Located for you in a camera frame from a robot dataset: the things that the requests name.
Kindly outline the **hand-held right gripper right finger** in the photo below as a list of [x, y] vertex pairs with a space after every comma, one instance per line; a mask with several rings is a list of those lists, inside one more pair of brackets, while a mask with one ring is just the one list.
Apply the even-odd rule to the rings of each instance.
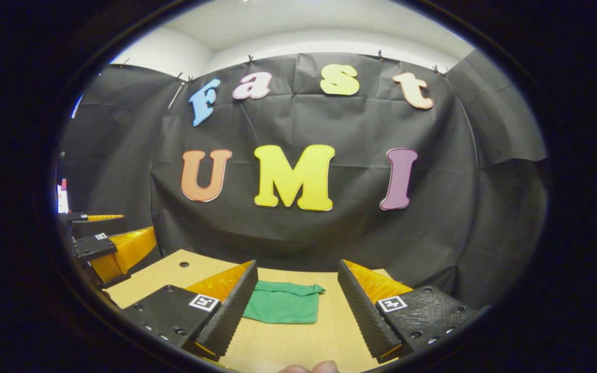
[[433, 285], [410, 288], [348, 260], [338, 263], [338, 282], [379, 363], [435, 349], [487, 310], [470, 307]]

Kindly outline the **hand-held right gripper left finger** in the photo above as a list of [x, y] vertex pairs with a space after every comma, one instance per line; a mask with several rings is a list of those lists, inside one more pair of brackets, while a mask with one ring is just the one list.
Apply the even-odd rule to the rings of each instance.
[[121, 313], [160, 340], [217, 362], [226, 355], [257, 283], [258, 263], [251, 260], [186, 288], [164, 285]]

